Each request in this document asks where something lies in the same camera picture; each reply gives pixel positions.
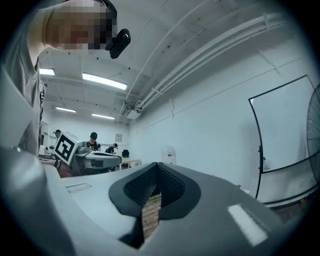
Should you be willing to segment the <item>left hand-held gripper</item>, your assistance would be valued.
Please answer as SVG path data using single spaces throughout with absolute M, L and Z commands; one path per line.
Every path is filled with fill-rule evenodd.
M 54 150 L 54 155 L 70 170 L 72 175 L 82 175 L 85 167 L 115 167 L 122 163 L 118 155 L 91 151 L 87 142 L 71 132 L 62 131 Z

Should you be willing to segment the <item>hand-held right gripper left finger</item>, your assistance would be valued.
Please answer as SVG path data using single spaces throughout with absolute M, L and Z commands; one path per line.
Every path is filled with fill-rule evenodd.
M 152 238 L 144 240 L 142 206 L 120 189 L 114 200 L 109 190 L 128 177 L 142 178 L 156 163 L 129 170 L 60 178 L 44 166 L 44 248 L 57 256 L 159 256 Z

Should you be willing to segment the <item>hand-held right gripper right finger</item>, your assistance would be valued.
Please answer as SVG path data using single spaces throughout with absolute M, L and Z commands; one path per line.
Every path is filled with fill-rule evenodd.
M 142 246 L 149 256 L 273 256 L 290 237 L 296 223 L 283 223 L 271 209 L 231 182 L 192 169 L 160 163 L 183 181 L 185 191 L 170 204 L 181 212 L 195 195 L 192 210 L 181 218 L 160 219 L 155 232 Z

